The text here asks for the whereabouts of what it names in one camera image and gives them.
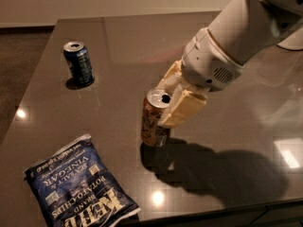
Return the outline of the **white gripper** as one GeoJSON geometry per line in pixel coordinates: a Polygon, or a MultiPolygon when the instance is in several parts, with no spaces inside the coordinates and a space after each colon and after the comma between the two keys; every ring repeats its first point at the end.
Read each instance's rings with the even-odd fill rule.
{"type": "Polygon", "coordinates": [[[200,29],[186,45],[182,61],[175,61],[157,85],[172,93],[158,125],[171,129],[182,124],[206,105],[206,88],[221,91],[242,72],[243,66],[219,48],[208,29],[200,29]],[[190,84],[182,83],[183,76],[190,84]]]}

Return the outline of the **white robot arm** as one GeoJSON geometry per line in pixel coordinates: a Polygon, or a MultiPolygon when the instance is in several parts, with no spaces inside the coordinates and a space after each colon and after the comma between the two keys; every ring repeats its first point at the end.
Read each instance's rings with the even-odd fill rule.
{"type": "Polygon", "coordinates": [[[302,18],[302,0],[232,0],[197,32],[159,82],[172,92],[159,125],[174,128],[199,112],[209,92],[237,79],[260,50],[297,31],[302,18]]]}

